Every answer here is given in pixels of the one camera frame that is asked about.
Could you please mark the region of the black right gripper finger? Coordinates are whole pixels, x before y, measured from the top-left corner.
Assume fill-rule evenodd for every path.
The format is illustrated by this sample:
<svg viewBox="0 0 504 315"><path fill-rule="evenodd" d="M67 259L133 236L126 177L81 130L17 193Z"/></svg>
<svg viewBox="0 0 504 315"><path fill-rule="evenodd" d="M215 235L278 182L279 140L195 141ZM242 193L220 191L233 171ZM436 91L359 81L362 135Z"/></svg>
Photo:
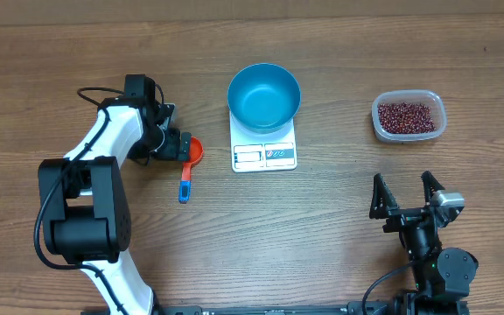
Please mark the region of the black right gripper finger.
<svg viewBox="0 0 504 315"><path fill-rule="evenodd" d="M437 181L430 171L424 171L421 175L421 180L423 181L425 203L430 204L434 193L444 190L445 188Z"/></svg>
<svg viewBox="0 0 504 315"><path fill-rule="evenodd" d="M399 206L395 197L386 185L383 176L380 173L374 175L374 187L371 206L369 208L370 219L387 219L396 215Z"/></svg>

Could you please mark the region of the orange measuring scoop blue handle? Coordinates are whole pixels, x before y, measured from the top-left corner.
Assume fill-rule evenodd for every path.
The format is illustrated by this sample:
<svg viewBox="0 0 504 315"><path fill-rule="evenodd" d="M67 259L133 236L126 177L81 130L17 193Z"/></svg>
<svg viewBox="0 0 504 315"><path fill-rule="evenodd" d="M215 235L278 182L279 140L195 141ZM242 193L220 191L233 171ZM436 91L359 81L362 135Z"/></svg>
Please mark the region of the orange measuring scoop blue handle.
<svg viewBox="0 0 504 315"><path fill-rule="evenodd" d="M178 189L178 202L185 204L189 201L191 196L192 186L192 168L197 165L204 155L204 148L201 141L192 136L190 139L189 147L189 160L183 163L183 170Z"/></svg>

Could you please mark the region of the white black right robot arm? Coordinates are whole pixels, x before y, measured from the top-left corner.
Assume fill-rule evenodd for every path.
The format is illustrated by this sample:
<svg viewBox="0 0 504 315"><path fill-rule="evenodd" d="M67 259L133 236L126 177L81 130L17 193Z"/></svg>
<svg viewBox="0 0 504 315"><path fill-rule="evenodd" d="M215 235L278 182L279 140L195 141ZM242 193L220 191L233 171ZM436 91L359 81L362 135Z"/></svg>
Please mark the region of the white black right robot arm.
<svg viewBox="0 0 504 315"><path fill-rule="evenodd" d="M454 222L465 207L460 192L446 190L425 171L424 205L402 209L383 176L374 176L369 217L384 220L385 233L397 233L409 262L374 281L361 300L364 314L467 314L464 298L476 276L479 262L461 248L443 248L438 231ZM390 302L369 302L368 296L382 282L412 270L416 288L402 290Z"/></svg>

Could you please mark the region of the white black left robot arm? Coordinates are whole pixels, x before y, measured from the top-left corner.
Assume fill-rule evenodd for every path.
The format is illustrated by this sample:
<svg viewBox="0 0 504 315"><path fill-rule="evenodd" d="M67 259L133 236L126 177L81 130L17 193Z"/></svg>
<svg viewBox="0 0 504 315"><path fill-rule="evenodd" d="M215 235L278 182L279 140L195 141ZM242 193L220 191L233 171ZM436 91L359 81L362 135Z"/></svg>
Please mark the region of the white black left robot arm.
<svg viewBox="0 0 504 315"><path fill-rule="evenodd" d="M107 98L82 141L38 168L38 259L54 270L82 271L101 293L107 314L163 311L130 254L121 168L126 160L188 160L191 136L172 127L175 111L174 104L152 96Z"/></svg>

